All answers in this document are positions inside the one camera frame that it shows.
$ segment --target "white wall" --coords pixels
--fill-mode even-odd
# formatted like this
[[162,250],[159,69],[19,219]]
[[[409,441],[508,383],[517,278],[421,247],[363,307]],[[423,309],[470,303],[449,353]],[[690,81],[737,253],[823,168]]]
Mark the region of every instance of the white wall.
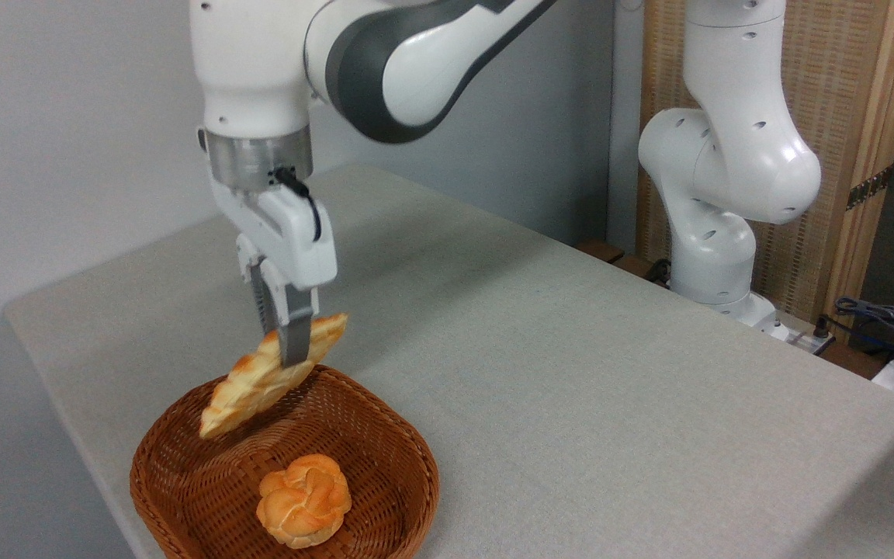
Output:
[[[376,163],[564,241],[601,236],[611,29],[606,0],[559,0],[407,148],[317,110],[319,166]],[[129,554],[1,311],[213,215],[200,114],[184,1],[0,0],[0,557]]]

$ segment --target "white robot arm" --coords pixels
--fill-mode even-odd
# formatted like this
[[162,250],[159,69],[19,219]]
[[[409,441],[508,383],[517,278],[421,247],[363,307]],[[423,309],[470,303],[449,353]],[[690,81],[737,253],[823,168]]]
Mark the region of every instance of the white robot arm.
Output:
[[788,223],[820,190],[781,88],[784,24],[785,0],[688,0],[684,80],[702,110],[661,111],[639,143],[670,221],[671,290],[780,338],[774,305],[750,290],[744,218]]
[[214,199],[241,230],[244,279],[286,363],[305,359],[318,287],[337,275],[329,216],[302,183],[310,99],[376,141],[414,141],[553,3],[189,0]]

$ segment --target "bread roll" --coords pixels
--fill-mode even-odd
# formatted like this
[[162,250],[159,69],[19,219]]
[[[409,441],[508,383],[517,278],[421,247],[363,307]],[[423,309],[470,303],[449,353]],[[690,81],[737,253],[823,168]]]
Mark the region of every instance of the bread roll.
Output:
[[309,338],[309,357],[282,368],[278,332],[270,332],[255,353],[241,357],[230,375],[213,389],[209,406],[203,410],[199,436],[212,439],[233,431],[259,411],[269,409],[309,376],[327,352],[344,335],[347,314],[316,318]]
[[351,509],[347,478],[336,461],[309,454],[260,482],[258,520],[278,542],[302,549],[330,539]]

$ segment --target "wicker basket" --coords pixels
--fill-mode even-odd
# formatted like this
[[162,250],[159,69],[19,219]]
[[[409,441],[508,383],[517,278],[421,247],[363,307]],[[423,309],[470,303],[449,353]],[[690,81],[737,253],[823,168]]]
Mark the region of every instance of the wicker basket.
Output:
[[[422,436],[343,373],[317,366],[274,407],[226,435],[199,439],[216,379],[172,404],[140,443],[130,471],[137,512],[168,557],[412,557],[440,492]],[[323,544],[289,549],[255,516],[269,471],[323,453],[351,488],[344,525]]]

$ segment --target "electrical wires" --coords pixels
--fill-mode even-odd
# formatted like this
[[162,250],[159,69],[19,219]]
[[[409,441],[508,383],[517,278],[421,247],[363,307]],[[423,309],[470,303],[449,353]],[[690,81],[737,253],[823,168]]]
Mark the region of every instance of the electrical wires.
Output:
[[[841,297],[835,302],[838,316],[854,316],[858,323],[854,327],[835,321],[829,315],[820,316],[823,326],[826,323],[837,326],[845,332],[851,333],[856,339],[873,344],[882,350],[894,351],[894,307],[887,304],[870,304],[865,300],[855,300],[851,297]],[[891,337],[881,335],[891,333]]]

